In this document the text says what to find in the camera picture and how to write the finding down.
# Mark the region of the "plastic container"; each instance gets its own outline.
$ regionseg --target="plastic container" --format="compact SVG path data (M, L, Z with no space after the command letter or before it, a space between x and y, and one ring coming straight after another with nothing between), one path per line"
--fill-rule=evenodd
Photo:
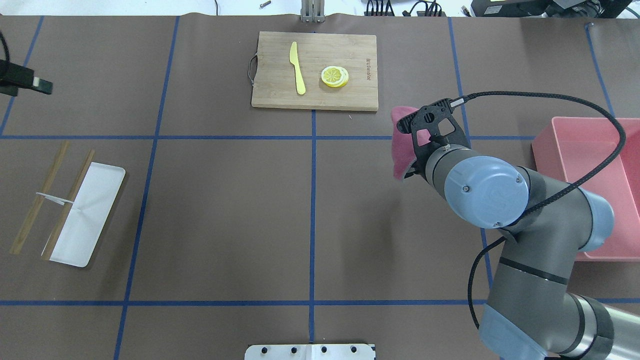
M579 261L640 261L640 119L618 120L627 132L621 155L582 185L613 207L613 233L599 249L578 253ZM617 143L618 132L605 118L554 117L532 147L538 172L570 183Z

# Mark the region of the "white tray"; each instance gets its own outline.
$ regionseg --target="white tray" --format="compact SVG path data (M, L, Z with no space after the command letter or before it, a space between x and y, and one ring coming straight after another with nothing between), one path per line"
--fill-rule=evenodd
M85 267L107 221L125 170L91 163L71 207L51 261Z

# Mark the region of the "pink cloth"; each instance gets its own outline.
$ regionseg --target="pink cloth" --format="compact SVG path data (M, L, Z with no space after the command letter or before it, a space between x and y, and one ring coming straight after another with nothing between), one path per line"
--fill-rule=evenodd
M396 124L401 118L416 111L418 111L417 108L410 106L396 106L391 109L391 121L394 124L394 134L391 137L391 157L394 160L394 178L398 180L404 179L404 175L409 171L416 157L411 134L402 134L398 131ZM418 132L418 144L428 143L430 137L427 130Z

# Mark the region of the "cutting board handle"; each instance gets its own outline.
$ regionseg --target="cutting board handle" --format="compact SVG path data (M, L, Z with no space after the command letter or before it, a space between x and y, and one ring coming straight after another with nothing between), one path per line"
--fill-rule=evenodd
M253 59L255 59L255 71L258 72L258 52L256 51L253 57L249 60L249 69L246 71L246 75L251 81L251 86L253 86L253 81L255 79L255 74L251 77L251 64L253 64Z

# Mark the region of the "blue tape line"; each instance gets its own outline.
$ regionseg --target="blue tape line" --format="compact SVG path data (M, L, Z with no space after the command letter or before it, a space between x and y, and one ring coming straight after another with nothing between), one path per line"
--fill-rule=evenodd
M480 237L482 238L482 247L485 248L487 246L486 231L482 228L480 228ZM488 252L484 255L484 266L486 267L486 279L489 282L490 289L493 286L493 272L491 270L491 259L489 258Z
M602 93L604 94L604 99L607 101L607 108L613 117L616 114L613 112L613 106L611 105L611 100L609 99L609 93L607 91L607 87L604 85L604 79L602 79L602 73L600 72L600 66L598 65L598 59L596 58L596 52L593 49L593 43L591 41L591 33L589 32L589 28L592 23L587 23L584 26L584 32L587 34L587 43L589 44L589 51L591 51L591 59L593 60L593 66L596 69L596 75L598 76L598 81L600 82L600 88L602 88Z
M7 140L313 140L309 135L0 135ZM316 140L391 140L391 136L316 136Z
M6 140L153 140L153 135L2 135Z
M180 23L180 17L175 17L175 24L173 26L173 36L171 40L171 47L169 49L169 59L167 60L166 65L166 73L164 75L164 85L162 96L160 98L160 106L158 108L158 117L156 122L156 138L154 139L154 143L151 146L151 155L149 156L149 166L147 169L147 180L145 181L145 190L142 195L142 204L140 206L140 216L138 217L138 228L136 230L136 237L133 243L133 251L131 252L131 264L129 265L129 275L127 276L127 287L125 290L124 301L125 304L122 306L122 314L120 316L120 327L118 329L118 337L116 339L116 348L113 354L113 359L118 360L120 356L120 346L122 344L122 335L124 333L124 325L127 320L127 302L129 301L129 297L131 295L131 284L133 283L133 274L136 268L136 259L138 258L138 247L140 246L140 235L142 233L142 224L145 219L145 212L147 209L147 199L149 195L149 186L151 185L151 176L154 170L154 162L156 160L156 149L157 149L157 136L160 133L160 125L162 123L162 114L164 110L164 98L166 97L166 90L169 85L169 77L171 75L171 64L173 61L173 50L175 49L175 40L178 35L178 24Z
M152 300L129 301L129 306L308 306L307 300Z
M0 306L122 306L124 301L101 300L0 300Z
M169 87L169 77L171 75L171 64L173 63L173 50L175 49L175 39L178 35L178 25L180 24L180 17L175 17L175 24L173 25L173 37L171 39L171 48L169 49L169 60L166 62L166 72L164 74L164 85L162 87L162 96L160 97L160 108L158 109L158 118L156 122L156 136L160 135L160 125L162 125L162 114L164 112L164 98L166 97L166 90Z
M535 136L520 135L475 135L470 136L472 140L533 140Z
M391 136L317 136L318 140L391 140Z
M464 95L462 92L462 80L460 79L460 66L458 66L458 52L456 50L456 39L453 35L453 21L448 17L447 21L449 22L449 38L451 39L451 52L453 54L453 65L456 69L456 82L458 83L458 96ZM460 106L460 110L462 111L462 125L465 128L465 135L467 136L467 142L469 143L469 147L471 146L471 134L469 133L469 123L467 122L467 109L464 105Z
M311 140L306 135L160 135L160 140Z
M120 325L118 326L118 337L116 338L116 348L113 351L113 360L118 360L120 357L120 347L122 346L122 336L124 335L124 323L127 319L127 304L122 306L122 313L120 314Z
M467 305L466 300L317 300L317 306L427 306ZM474 305L483 305L486 300L474 300Z
M36 27L36 32L33 34L33 38L31 39L31 44L29 45L29 50L27 51L27 56L24 58L24 62L22 63L23 67L26 67L29 63L29 59L31 59L31 53L33 52L33 48L36 45L36 40L38 40L38 35L40 34L40 28L42 28L42 22L44 21L44 16L40 17L38 21L38 26ZM4 127L6 123L9 121L9 114L11 114L11 108L13 107L13 102L15 97L11 97L9 100L9 104L6 106L6 111L4 112L4 117L2 119L2 125L0 125L0 135L4 132Z
M316 312L314 301L316 299L316 111L311 110L311 210L310 210L310 234L309 234L309 343L315 338Z

